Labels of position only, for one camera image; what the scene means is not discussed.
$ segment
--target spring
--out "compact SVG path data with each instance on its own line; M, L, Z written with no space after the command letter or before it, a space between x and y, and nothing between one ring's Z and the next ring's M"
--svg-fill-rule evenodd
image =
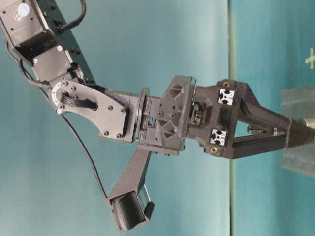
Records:
M249 134L262 134L264 133L265 131L257 126L254 126L254 125L249 125L247 127L247 132Z

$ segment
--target teal backdrop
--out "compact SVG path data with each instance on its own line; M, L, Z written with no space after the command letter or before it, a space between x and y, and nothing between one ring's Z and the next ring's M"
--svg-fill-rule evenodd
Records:
M57 3L67 20L80 12L78 0ZM150 95L161 96L176 74L195 76L201 86L228 77L226 1L87 3L86 18L73 33L98 84L132 93L149 87ZM3 39L0 44L0 235L118 235L80 146L23 80ZM135 144L101 139L84 118L67 117L109 193ZM229 235L229 162L204 154L195 141L186 147L178 157L151 158L146 183L156 204L152 220L125 235Z
M313 0L230 0L231 75L280 112L284 89L314 83ZM281 168L281 152L233 162L233 235L310 236L315 179Z

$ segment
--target black cable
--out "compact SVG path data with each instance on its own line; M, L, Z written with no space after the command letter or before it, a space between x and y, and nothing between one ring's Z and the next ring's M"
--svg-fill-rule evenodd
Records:
M92 110L97 110L98 106L95 102L92 102L88 99L86 100L79 100L76 97L69 96L68 93L63 93L60 99L60 102L64 105L68 105L70 107L83 107L83 108L90 108Z
M85 0L80 0L80 2L81 2L81 6L82 6L81 15L77 19L71 21L70 23L68 23L64 26L58 26L57 29L58 29L59 33L64 33L67 30L70 30L70 29L78 26L83 21L85 14L87 13L87 4L86 4Z
M31 85L38 87L38 88L46 88L46 89L51 89L51 86L48 82L41 82L41 81L35 81L30 79L28 76L25 74L25 68L23 67L23 60L19 59L19 69L21 71L21 74L24 76L27 82L29 82Z
M19 60L16 59L14 57L14 55L10 52L9 50L9 47L8 47L9 43L8 41L6 40L6 52L8 53L8 55L13 59L13 61L17 64L19 64ZM21 72L23 74L23 76L27 79L30 79L30 80L34 80L34 78L30 75L30 73L23 67L23 64L22 64L22 69L21 69ZM42 93L42 95L44 96L44 98L47 100L47 102L52 106L52 108L54 108L54 105L51 103L47 93L42 89L42 88L39 88L37 87L38 90ZM64 115L59 115L59 117L65 122L65 124L67 125L67 127L70 129L70 131L72 132L72 134L74 135L74 137L76 138L76 140L79 142L81 148L83 149L85 155L87 156L91 166L92 166L92 169L93 169L93 172L94 172L94 175L95 175L95 178L96 178L96 181L97 181L97 184L98 184L98 187L104 197L105 200L107 200L107 195L106 195L106 192L104 190L104 187L103 187L103 184L102 184L102 181L99 177L99 174L98 174L98 171L97 171L97 168L96 168L96 165L88 151L88 149L86 148L86 146L84 145L83 141L81 140L79 134L76 132L76 130L73 128L73 126L71 125L71 123L67 120L66 117L64 117Z

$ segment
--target transparent acrylic block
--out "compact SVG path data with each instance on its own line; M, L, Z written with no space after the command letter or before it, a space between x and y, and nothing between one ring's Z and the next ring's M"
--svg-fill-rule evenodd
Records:
M300 119L315 118L315 84L281 92L281 112ZM282 151L282 166L315 177L315 145L305 145Z

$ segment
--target black plastic part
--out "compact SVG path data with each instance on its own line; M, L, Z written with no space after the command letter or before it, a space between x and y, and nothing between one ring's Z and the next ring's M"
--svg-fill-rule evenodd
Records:
M114 199L112 205L115 219L123 231L131 230L145 221L145 216L135 192Z

